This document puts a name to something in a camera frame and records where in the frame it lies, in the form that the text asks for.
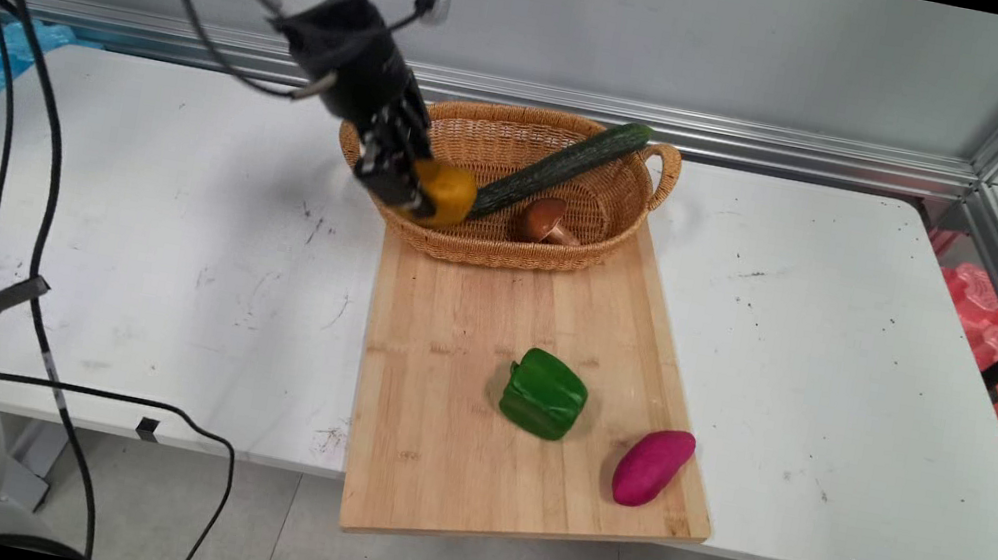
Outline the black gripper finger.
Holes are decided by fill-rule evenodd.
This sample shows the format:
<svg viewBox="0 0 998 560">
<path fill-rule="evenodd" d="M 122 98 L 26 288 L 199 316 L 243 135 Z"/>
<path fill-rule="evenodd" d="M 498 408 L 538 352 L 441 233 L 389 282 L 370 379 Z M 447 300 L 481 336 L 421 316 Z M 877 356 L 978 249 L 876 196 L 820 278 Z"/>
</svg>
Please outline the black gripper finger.
<svg viewBox="0 0 998 560">
<path fill-rule="evenodd" d="M 372 125 L 362 129 L 352 172 L 387 207 L 412 218 L 431 218 L 436 205 L 416 174 L 418 161 L 431 161 L 429 135 Z"/>
<path fill-rule="evenodd" d="M 418 88 L 406 86 L 392 104 L 391 125 L 411 162 L 431 161 L 430 112 Z"/>
</svg>

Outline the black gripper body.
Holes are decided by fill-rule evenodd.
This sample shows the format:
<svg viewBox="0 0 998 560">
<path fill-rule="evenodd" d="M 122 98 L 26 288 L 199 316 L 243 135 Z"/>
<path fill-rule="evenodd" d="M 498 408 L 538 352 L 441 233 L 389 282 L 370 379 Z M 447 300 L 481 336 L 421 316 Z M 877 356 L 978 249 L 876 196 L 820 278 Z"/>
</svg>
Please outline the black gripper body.
<svg viewBox="0 0 998 560">
<path fill-rule="evenodd" d="M 372 125 L 392 128 L 393 101 L 406 86 L 420 91 L 380 13 L 369 0 L 336 0 L 272 22 L 312 82 L 333 74 L 321 101 L 358 136 Z"/>
</svg>

